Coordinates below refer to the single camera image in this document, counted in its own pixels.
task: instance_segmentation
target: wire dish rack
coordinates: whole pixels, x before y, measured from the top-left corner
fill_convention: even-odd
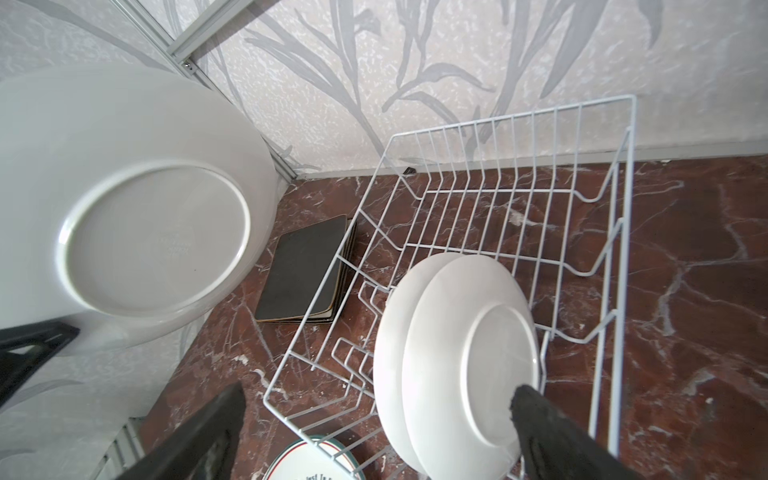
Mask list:
[[[318,451],[334,461],[353,452],[359,467],[351,478],[366,468],[369,478],[414,475],[376,414],[378,320],[388,294],[423,258],[479,253],[504,264],[527,295],[545,395],[564,362],[589,359],[581,378],[591,383],[585,423],[617,455],[636,108],[625,95],[394,135],[354,213],[353,258],[342,256],[351,226],[336,251],[333,263],[351,273],[342,307],[324,336],[306,323],[332,264],[264,405],[308,443],[335,437],[348,445],[335,455]],[[404,166],[418,173],[399,173]],[[286,402],[299,378],[314,386],[312,398]]]

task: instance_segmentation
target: white ceramic plate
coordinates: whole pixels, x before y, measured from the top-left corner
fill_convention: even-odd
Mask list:
[[[442,268],[413,313],[402,364],[411,443],[433,480],[497,480],[520,455],[509,405],[538,387],[538,344],[511,274],[481,255]]]
[[[402,411],[402,353],[424,289],[441,268],[461,257],[460,253],[438,253],[405,274],[387,299],[373,350],[373,389],[384,433],[400,458],[421,473],[426,472],[411,445]]]
[[[320,448],[327,453],[334,455],[341,452],[345,447],[334,439],[328,439],[320,444]],[[337,457],[339,463],[344,465],[344,472],[333,460],[318,452],[315,448],[308,445],[303,440],[288,445],[288,448],[281,453],[269,470],[264,474],[263,480],[297,480],[298,478],[312,478],[316,480],[342,480],[349,477],[349,472],[358,467],[355,457],[341,454]],[[358,473],[356,478],[363,480],[362,473]]]
[[[270,153],[197,82],[71,65],[0,82],[0,104],[0,328],[66,316],[81,333],[65,353],[147,342],[213,308],[266,245]]]

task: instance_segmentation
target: wallpaper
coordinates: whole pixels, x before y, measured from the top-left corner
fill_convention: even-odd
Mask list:
[[[53,65],[109,61],[171,70],[109,0],[0,2],[0,81]]]
[[[208,3],[142,2],[172,35]],[[765,140],[765,45],[762,0],[259,0],[197,57],[312,173],[375,167],[400,131],[626,93],[639,147]]]

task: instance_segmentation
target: red marble countertop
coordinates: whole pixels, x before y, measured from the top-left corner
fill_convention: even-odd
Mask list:
[[[636,166],[621,460],[648,478],[768,478],[767,162],[768,157],[748,157]],[[580,190],[596,193],[605,171],[604,165],[580,167]],[[382,177],[374,186],[374,205],[382,204],[393,178]],[[232,478],[259,480],[296,439],[262,403],[296,326],[258,324],[253,311],[277,237],[338,214],[351,216],[368,183],[367,177],[348,177],[298,181],[289,188],[259,262],[214,309],[147,415],[140,430],[147,450],[237,380],[248,405]],[[404,211],[412,213],[409,208]],[[541,205],[533,209],[533,223],[537,214]],[[552,215],[564,216],[564,204],[553,204]],[[576,267],[588,269],[599,251],[605,233],[597,226],[604,225],[606,215],[605,202],[574,210],[567,258]],[[370,232],[360,230],[357,241],[363,245]],[[559,248],[561,236],[553,232],[547,248]],[[542,275],[537,321],[551,318],[553,308],[548,274],[542,270]],[[600,283],[584,281],[564,283],[560,321],[566,332],[578,334],[583,320],[594,317],[594,302],[582,300],[594,291],[599,295],[595,286]],[[355,298],[336,330],[359,339],[371,321],[370,311]],[[301,348],[316,351],[327,328],[309,328]],[[581,425],[588,418],[593,361],[594,346],[561,339],[554,341],[548,357],[546,396]],[[610,361],[609,348],[605,365]],[[306,367],[291,366],[274,393],[291,411],[316,405],[338,388],[338,382]],[[607,369],[603,378],[605,388]],[[607,396],[602,405],[598,441],[604,442]],[[346,441],[355,434],[349,432]],[[370,456],[380,448],[381,437],[353,449],[354,455]],[[390,458],[386,465],[380,458],[366,468],[366,477],[383,478],[398,461]],[[409,470],[406,476],[415,477]]]

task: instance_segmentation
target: white wall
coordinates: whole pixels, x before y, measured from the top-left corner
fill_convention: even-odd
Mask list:
[[[208,0],[142,2],[177,35]],[[199,64],[304,173],[375,167],[400,131],[627,93],[639,148],[768,140],[764,0],[282,0],[256,13]]]
[[[170,70],[109,0],[0,2],[0,80],[103,61]],[[88,478],[128,417],[149,411],[199,327],[121,351],[53,358],[0,409],[0,478]]]

